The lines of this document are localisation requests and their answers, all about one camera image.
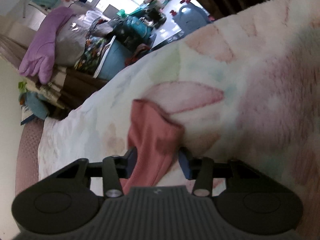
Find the patterned fabric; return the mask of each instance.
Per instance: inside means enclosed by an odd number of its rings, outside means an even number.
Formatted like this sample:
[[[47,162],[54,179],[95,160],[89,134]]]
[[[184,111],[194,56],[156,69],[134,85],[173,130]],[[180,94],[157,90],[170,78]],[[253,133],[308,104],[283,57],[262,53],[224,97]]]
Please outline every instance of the patterned fabric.
[[[16,168],[16,195],[38,182],[38,146],[44,121],[28,122],[21,135]]]
[[[146,98],[184,125],[182,144],[193,155],[216,161],[238,158],[292,189],[304,205],[297,231],[316,239],[319,4],[272,0],[146,55],[63,121],[45,121],[39,176],[81,157],[95,162],[123,155],[132,100]],[[158,183],[183,184],[177,162]]]

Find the floral blanket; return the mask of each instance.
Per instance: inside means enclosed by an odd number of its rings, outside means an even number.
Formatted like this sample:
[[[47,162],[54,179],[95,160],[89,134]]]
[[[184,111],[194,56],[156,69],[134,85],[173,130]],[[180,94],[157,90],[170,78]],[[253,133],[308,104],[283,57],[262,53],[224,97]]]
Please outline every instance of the floral blanket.
[[[63,121],[47,119],[40,179],[127,148],[135,98],[185,126],[183,145],[235,157],[292,189],[297,231],[320,235],[320,0],[271,0],[207,25],[121,71]],[[186,184],[173,163],[158,185]]]

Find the pink cloth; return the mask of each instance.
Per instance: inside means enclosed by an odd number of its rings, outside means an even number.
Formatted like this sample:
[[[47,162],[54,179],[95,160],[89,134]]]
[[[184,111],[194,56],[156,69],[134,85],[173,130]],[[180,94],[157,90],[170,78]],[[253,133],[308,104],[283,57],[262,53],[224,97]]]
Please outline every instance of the pink cloth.
[[[134,100],[128,147],[137,147],[138,160],[129,179],[122,179],[127,194],[132,186],[155,186],[168,171],[180,146],[184,127],[169,120],[169,115],[147,100]]]
[[[57,31],[66,24],[72,14],[71,8],[59,7],[46,16],[22,59],[20,75],[26,77],[38,74],[41,84],[49,82],[55,59]]]

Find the white plush blanket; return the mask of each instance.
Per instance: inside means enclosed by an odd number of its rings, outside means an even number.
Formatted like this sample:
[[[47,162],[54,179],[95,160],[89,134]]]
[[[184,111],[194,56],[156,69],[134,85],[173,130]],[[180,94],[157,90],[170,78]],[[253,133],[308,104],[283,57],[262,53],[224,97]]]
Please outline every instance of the white plush blanket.
[[[47,119],[39,176],[127,149],[135,98],[185,126],[183,144],[239,158],[296,192],[298,232],[320,229],[320,0],[272,0],[208,25],[121,71],[63,121]],[[174,163],[159,185],[186,180]]]

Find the silver screw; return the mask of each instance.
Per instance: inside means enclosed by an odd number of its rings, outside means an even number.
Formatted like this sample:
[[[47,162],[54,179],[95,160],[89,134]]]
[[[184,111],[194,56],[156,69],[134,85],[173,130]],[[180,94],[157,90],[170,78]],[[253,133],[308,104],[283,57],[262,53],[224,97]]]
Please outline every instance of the silver screw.
[[[122,192],[118,189],[109,189],[106,192],[106,196],[111,198],[120,197],[121,195],[122,195]]]
[[[196,189],[193,194],[195,194],[197,197],[207,197],[210,195],[210,192],[207,189],[199,188]]]

